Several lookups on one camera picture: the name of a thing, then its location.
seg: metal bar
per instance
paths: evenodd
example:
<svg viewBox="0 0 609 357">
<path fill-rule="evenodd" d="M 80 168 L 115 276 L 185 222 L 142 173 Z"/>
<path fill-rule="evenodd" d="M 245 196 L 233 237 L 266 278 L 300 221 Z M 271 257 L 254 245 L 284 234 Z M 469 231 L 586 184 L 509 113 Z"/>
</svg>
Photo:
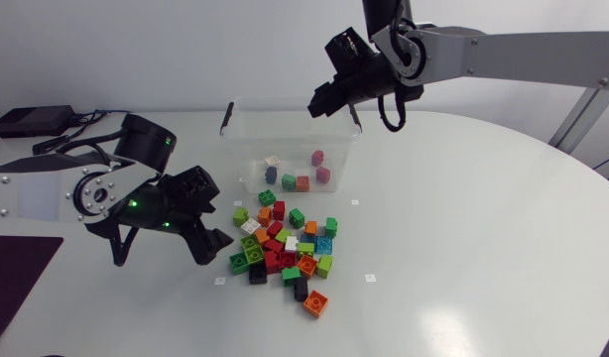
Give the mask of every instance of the metal bar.
<svg viewBox="0 0 609 357">
<path fill-rule="evenodd" d="M 549 144 L 571 154 L 608 106 L 609 90 L 587 88 L 553 134 Z"/>
</svg>

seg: white wall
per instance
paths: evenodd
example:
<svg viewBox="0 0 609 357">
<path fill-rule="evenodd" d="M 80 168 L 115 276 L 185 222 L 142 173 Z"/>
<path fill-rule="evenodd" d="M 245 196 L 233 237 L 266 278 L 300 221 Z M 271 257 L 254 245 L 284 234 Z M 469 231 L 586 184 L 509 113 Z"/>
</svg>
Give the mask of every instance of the white wall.
<svg viewBox="0 0 609 357">
<path fill-rule="evenodd" d="M 416 21 L 488 34 L 609 31 L 609 0 L 412 4 Z M 323 46 L 349 26 L 366 37 L 359 0 L 0 1 L 0 115 L 65 103 L 78 111 L 223 109 L 236 95 L 312 95 L 333 75 Z M 462 78 L 427 86 L 408 108 L 547 141 L 581 91 Z M 609 110 L 574 155 L 587 165 L 609 156 Z"/>
</svg>

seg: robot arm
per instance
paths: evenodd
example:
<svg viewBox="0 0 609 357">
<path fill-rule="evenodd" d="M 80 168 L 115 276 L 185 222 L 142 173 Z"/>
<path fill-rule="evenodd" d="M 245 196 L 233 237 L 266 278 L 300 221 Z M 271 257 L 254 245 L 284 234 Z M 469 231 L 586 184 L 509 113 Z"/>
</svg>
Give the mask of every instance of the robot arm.
<svg viewBox="0 0 609 357">
<path fill-rule="evenodd" d="M 113 155 L 98 143 L 119 139 Z M 138 230 L 180 234 L 197 264 L 205 265 L 233 240 L 207 230 L 200 216 L 219 194 L 200 167 L 164 175 L 177 142 L 168 130 L 128 114 L 114 134 L 72 142 L 58 154 L 25 158 L 0 166 L 0 219 L 32 218 L 77 222 L 110 241 L 115 265 L 122 266 Z M 96 152 L 69 156 L 91 146 Z M 122 242 L 119 225 L 132 227 Z"/>
<path fill-rule="evenodd" d="M 363 0 L 375 53 L 352 28 L 325 47 L 337 74 L 315 90 L 308 110 L 331 115 L 345 104 L 395 93 L 404 125 L 404 103 L 419 99 L 424 84 L 478 76 L 609 90 L 609 32 L 486 35 L 460 28 L 416 25 L 408 0 Z"/>
</svg>

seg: black box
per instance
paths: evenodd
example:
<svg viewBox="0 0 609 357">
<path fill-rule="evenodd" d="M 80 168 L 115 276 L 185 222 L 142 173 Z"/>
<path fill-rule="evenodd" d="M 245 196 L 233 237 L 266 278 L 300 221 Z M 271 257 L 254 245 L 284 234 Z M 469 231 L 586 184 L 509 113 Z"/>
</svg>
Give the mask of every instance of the black box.
<svg viewBox="0 0 609 357">
<path fill-rule="evenodd" d="M 68 128 L 70 105 L 16 108 L 0 118 L 1 138 L 57 136 Z"/>
</svg>

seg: blue brick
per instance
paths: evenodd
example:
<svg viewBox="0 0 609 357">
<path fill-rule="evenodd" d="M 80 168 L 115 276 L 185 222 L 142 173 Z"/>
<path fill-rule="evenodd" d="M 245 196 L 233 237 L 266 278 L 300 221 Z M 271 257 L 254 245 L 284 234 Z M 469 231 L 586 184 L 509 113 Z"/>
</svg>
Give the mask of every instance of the blue brick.
<svg viewBox="0 0 609 357">
<path fill-rule="evenodd" d="M 333 252 L 333 240 L 326 236 L 315 237 L 315 254 L 331 255 Z"/>
<path fill-rule="evenodd" d="M 303 243 L 315 243 L 315 236 L 303 234 L 300 241 Z"/>
</svg>

